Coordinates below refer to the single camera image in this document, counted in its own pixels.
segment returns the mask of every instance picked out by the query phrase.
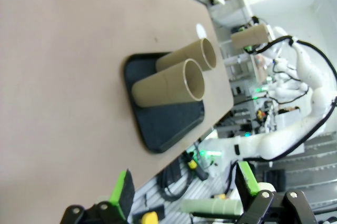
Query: desk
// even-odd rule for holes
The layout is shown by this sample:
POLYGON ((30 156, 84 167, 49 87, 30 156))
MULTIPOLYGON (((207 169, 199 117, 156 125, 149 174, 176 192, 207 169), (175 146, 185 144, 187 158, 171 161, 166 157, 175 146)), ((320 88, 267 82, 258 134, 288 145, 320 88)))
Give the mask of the desk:
POLYGON ((207 9, 193 0, 0 0, 0 223, 58 223, 129 168, 139 188, 233 106, 207 9), (204 26, 219 64, 205 119, 163 154, 138 135, 123 82, 134 53, 176 50, 204 26))

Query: tray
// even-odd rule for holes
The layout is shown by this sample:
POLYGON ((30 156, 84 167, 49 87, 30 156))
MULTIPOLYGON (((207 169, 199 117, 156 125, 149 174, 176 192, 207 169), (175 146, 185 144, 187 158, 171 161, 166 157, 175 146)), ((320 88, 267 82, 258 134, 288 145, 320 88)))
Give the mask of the tray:
POLYGON ((137 126, 146 147, 163 153, 204 119, 202 101, 141 108, 133 100, 135 82, 156 73, 156 60, 167 53, 135 54, 124 65, 124 80, 137 126))

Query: screw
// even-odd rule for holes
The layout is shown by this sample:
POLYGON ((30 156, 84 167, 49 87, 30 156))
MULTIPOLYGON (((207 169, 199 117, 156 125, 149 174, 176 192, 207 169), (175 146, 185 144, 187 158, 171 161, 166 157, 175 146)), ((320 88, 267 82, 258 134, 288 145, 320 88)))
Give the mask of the screw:
POLYGON ((290 193, 290 196, 291 196, 292 198, 297 198, 297 193, 294 192, 294 191, 292 191, 292 192, 290 193))
POLYGON ((78 214, 79 212, 80 212, 80 209, 79 209, 79 208, 76 207, 76 208, 73 209, 73 213, 74 213, 74 214, 78 214))
POLYGON ((107 205, 106 204, 101 205, 101 209, 102 210, 106 210, 107 209, 107 205))
POLYGON ((269 198, 269 193, 266 192, 266 191, 264 191, 264 192, 262 193, 262 197, 263 197, 263 198, 269 198))

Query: cup opening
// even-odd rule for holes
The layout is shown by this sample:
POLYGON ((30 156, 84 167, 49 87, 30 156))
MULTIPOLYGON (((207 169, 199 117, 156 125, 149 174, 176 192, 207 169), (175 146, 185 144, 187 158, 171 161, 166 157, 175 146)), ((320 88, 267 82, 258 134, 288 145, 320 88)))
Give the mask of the cup opening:
POLYGON ((213 69, 216 67, 216 55, 211 42, 204 38, 201 42, 203 55, 208 66, 213 69))
POLYGON ((193 59, 185 61, 185 84, 191 96, 200 101, 204 97, 205 82, 202 75, 202 70, 198 63, 193 59))

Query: white round object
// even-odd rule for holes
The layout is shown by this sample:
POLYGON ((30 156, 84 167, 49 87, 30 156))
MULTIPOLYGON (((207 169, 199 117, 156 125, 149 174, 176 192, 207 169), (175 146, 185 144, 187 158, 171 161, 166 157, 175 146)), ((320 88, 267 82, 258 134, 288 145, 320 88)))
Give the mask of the white round object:
POLYGON ((196 29, 196 33, 197 33, 199 39, 207 38, 207 34, 206 34, 206 30, 205 30, 204 26, 202 26, 200 23, 198 23, 196 25, 195 29, 196 29))

